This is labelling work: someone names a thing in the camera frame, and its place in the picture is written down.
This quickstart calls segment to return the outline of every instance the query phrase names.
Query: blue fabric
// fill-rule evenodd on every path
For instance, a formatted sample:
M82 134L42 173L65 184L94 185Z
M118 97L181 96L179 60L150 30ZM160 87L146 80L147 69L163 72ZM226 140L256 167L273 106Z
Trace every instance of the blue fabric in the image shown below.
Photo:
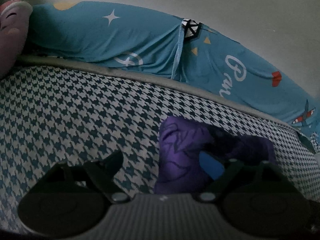
M39 53L156 74L320 132L319 102L240 43L201 25L184 39L182 18L124 4L34 6L28 42Z
M225 171L223 164L204 151L199 153L200 167L211 177L217 180Z
M107 2L80 2L66 10L36 5L28 42L49 56L170 78L182 50L181 21L158 11Z
M269 62L206 25L197 39L185 42L173 78L276 117L309 137L320 130L318 101Z

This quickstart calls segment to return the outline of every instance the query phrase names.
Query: pink plush toy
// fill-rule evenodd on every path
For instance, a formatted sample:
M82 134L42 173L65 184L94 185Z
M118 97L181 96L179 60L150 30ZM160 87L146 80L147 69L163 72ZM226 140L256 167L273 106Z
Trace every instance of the pink plush toy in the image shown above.
M0 78L13 67L26 42L32 6L12 0L0 6Z

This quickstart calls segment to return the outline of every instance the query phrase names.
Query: red shape print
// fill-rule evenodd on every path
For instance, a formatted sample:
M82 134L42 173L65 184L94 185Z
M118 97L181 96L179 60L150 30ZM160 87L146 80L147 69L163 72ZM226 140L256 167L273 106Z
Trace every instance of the red shape print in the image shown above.
M307 112L307 118L313 115L313 113L315 112L315 109L316 108ZM303 121L303 115L300 115L292 122L292 124L296 124L296 123L302 122L302 121Z
M280 73L280 71L276 71L276 72L272 72L272 86L273 87L277 87L280 83L280 81L282 80L282 75Z

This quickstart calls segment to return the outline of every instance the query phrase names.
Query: white star print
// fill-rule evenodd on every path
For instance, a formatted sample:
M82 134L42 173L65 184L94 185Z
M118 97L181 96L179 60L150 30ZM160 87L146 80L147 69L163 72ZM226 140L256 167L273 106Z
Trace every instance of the white star print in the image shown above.
M108 26L110 26L110 23L112 22L112 20L120 18L120 17L115 16L115 9L113 9L111 14L109 14L107 16L104 16L103 18L107 18L109 20L109 25Z

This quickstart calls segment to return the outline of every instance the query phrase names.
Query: white wall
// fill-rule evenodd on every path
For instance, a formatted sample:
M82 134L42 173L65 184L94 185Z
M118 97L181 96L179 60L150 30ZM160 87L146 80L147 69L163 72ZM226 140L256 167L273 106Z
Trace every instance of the white wall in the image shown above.
M137 5L203 22L259 54L320 99L320 0L98 1Z

